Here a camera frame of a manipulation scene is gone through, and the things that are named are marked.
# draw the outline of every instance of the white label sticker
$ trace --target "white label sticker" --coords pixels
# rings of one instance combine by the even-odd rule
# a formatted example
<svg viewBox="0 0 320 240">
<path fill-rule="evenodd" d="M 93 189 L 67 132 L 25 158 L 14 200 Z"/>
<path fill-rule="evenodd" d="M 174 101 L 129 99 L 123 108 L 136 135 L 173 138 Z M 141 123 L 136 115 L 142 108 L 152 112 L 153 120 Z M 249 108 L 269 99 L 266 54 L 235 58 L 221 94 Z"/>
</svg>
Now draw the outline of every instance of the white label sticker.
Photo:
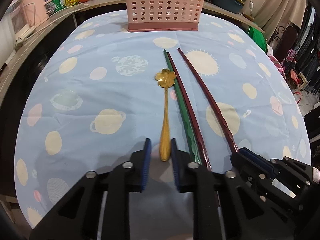
<svg viewBox="0 0 320 240">
<path fill-rule="evenodd" d="M 315 182 L 315 183 L 317 183 L 317 184 L 319 184 L 319 182 L 320 182 L 320 171 L 317 169 L 317 168 L 315 168 L 315 167 L 312 167 L 312 169 L 313 169 L 313 181 Z"/>
</svg>

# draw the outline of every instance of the chopstick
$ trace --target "chopstick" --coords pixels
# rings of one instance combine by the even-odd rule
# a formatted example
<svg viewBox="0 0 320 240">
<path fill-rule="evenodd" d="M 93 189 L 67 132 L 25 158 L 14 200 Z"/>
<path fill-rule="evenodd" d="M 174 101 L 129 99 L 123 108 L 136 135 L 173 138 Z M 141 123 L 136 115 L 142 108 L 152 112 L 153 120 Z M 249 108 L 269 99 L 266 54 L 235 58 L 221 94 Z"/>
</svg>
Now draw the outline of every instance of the chopstick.
<svg viewBox="0 0 320 240">
<path fill-rule="evenodd" d="M 167 54 L 168 54 L 170 63 L 172 65 L 172 68 L 173 68 L 174 72 L 176 73 L 176 76 L 177 76 L 176 80 L 177 80 L 177 82 L 178 82 L 178 84 L 180 86 L 181 93 L 183 95 L 184 101 L 185 101 L 187 109 L 188 109 L 189 117 L 190 117 L 192 125 L 193 125 L 193 130 L 194 130 L 196 138 L 197 138 L 198 148 L 199 148 L 202 164 L 204 166 L 206 166 L 209 171 L 212 171 L 212 168 L 211 168 L 211 165 L 210 165 L 210 161 L 209 161 L 209 156 L 208 156 L 207 150 L 206 150 L 205 145 L 204 145 L 204 140 L 203 140 L 203 137 L 202 137 L 202 134 L 201 134 L 201 131 L 200 131 L 197 119 L 196 119 L 196 115 L 193 112 L 193 109 L 192 109 L 190 100 L 188 98 L 187 92 L 186 92 L 186 90 L 185 90 L 185 88 L 183 86 L 182 80 L 181 80 L 181 78 L 179 76 L 179 73 L 177 71 L 177 68 L 176 68 L 176 66 L 175 66 L 175 64 L 174 64 L 174 62 L 172 60 L 172 57 L 171 57 L 169 52 Z"/>
<path fill-rule="evenodd" d="M 167 61 L 167 66 L 168 66 L 169 70 L 174 72 L 172 65 L 171 65 L 171 62 L 170 62 L 170 59 L 168 57 L 167 51 L 164 49 L 163 52 L 164 52 L 165 60 Z M 183 94 L 181 93 L 181 89 L 180 89 L 180 86 L 177 82 L 177 79 L 175 79 L 175 83 L 174 83 L 173 87 L 176 92 L 177 101 L 178 101 L 178 105 L 179 105 L 179 109 L 180 109 L 180 113 L 181 113 L 181 117 L 182 117 L 182 121 L 183 121 L 183 126 L 184 126 L 184 130 L 185 130 L 185 133 L 187 136 L 187 143 L 188 143 L 189 152 L 190 152 L 190 154 L 191 153 L 193 154 L 195 162 L 202 164 L 196 136 L 194 134 L 194 129 L 192 127 L 191 120 L 190 120 L 189 114 L 188 114 L 188 109 L 187 109 L 185 101 L 183 99 Z"/>
<path fill-rule="evenodd" d="M 191 64 L 191 62 L 188 60 L 186 55 L 184 55 L 184 53 L 182 52 L 182 50 L 180 48 L 178 48 L 178 51 L 179 51 L 180 55 L 183 57 L 184 61 L 187 63 L 189 69 L 192 71 L 192 73 L 195 76 L 195 78 L 197 79 L 202 91 L 204 92 L 207 100 L 209 101 L 209 104 L 210 104 L 212 110 L 214 111 L 214 113 L 215 113 L 215 115 L 216 115 L 216 117 L 217 117 L 217 119 L 219 121 L 219 124 L 220 124 L 220 126 L 221 126 L 221 128 L 223 130 L 223 133 L 224 133 L 224 135 L 225 135 L 225 137 L 227 139 L 227 142 L 229 144 L 231 152 L 232 153 L 237 153 L 239 151 L 238 146 L 235 143 L 233 135 L 232 135 L 231 131 L 229 130 L 228 124 L 227 124 L 226 120 L 224 119 L 224 117 L 222 116 L 222 113 L 221 113 L 216 101 L 213 99 L 213 97 L 210 94 L 208 88 L 206 87 L 206 85 L 204 84 L 203 80 L 201 79 L 201 77 L 199 76 L 199 74 L 197 73 L 197 71 L 195 70 L 193 65 Z"/>
</svg>

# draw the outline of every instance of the spoon handle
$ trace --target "spoon handle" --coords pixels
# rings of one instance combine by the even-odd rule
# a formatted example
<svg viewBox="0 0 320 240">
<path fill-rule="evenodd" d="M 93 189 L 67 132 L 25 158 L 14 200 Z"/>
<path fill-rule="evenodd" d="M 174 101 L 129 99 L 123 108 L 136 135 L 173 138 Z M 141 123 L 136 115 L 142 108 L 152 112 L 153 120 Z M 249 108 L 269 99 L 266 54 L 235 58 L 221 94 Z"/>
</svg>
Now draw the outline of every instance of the spoon handle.
<svg viewBox="0 0 320 240">
<path fill-rule="evenodd" d="M 168 89 L 164 89 L 164 118 L 160 137 L 160 158 L 166 162 L 170 158 L 170 129 L 168 117 Z"/>
</svg>

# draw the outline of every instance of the wooden countertop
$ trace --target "wooden countertop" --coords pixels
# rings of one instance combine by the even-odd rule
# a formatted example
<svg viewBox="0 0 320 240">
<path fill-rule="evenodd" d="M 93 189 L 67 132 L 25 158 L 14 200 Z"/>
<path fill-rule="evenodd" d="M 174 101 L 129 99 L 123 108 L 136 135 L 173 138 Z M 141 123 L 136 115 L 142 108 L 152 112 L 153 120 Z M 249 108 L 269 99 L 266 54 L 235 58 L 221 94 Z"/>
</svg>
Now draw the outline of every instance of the wooden countertop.
<svg viewBox="0 0 320 240">
<path fill-rule="evenodd" d="M 75 11 L 82 12 L 82 11 L 90 10 L 90 9 L 101 7 L 101 6 L 108 6 L 112 4 L 119 4 L 119 3 L 125 3 L 125 2 L 126 0 L 89 0 L 84 4 L 78 4 L 76 6 L 63 9 L 55 13 L 51 17 L 49 17 L 47 21 L 45 21 L 43 24 L 41 24 L 39 27 L 36 28 L 35 32 L 38 31 L 38 33 L 36 33 L 34 36 L 32 36 L 23 44 L 23 46 L 13 56 L 13 58 L 11 59 L 7 67 L 2 71 L 0 75 L 0 106 L 3 102 L 4 96 L 7 93 L 8 88 L 14 76 L 22 66 L 23 62 L 30 55 L 33 49 L 39 44 L 39 42 L 50 31 L 52 31 L 60 22 L 62 22 L 64 19 L 70 16 L 71 13 Z M 264 31 L 259 26 L 257 26 L 254 22 L 249 21 L 247 18 L 245 18 L 241 14 L 234 14 L 232 12 L 226 11 L 208 2 L 204 2 L 203 9 L 213 13 L 222 14 L 224 16 L 230 17 L 246 25 L 249 25 L 255 29 L 258 29 L 259 31 L 264 33 Z"/>
</svg>

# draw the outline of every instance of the green chopstick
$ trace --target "green chopstick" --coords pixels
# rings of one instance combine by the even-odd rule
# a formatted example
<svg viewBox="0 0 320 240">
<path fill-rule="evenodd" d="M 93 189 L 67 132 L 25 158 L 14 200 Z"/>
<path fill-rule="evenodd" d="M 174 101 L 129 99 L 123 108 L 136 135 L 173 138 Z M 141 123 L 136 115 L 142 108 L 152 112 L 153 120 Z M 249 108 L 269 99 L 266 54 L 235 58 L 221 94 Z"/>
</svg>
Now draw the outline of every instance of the green chopstick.
<svg viewBox="0 0 320 240">
<path fill-rule="evenodd" d="M 168 65 L 169 70 L 173 71 L 173 68 L 170 63 L 167 51 L 164 49 L 163 52 L 164 52 L 165 60 L 167 61 L 167 65 Z M 186 107 L 186 104 L 183 99 L 183 95 L 180 90 L 180 86 L 179 86 L 176 79 L 175 79 L 175 83 L 174 83 L 173 87 L 176 92 L 178 105 L 179 105 L 179 109 L 180 109 L 180 113 L 181 113 L 181 117 L 182 117 L 182 121 L 183 121 L 183 126 L 184 126 L 184 130 L 185 130 L 185 133 L 187 136 L 187 143 L 188 143 L 191 158 L 194 159 L 193 161 L 195 161 L 199 164 L 202 164 L 201 159 L 200 159 L 198 144 L 196 141 L 196 136 L 194 134 L 193 127 L 192 127 L 190 117 L 188 114 L 188 109 Z"/>
</svg>

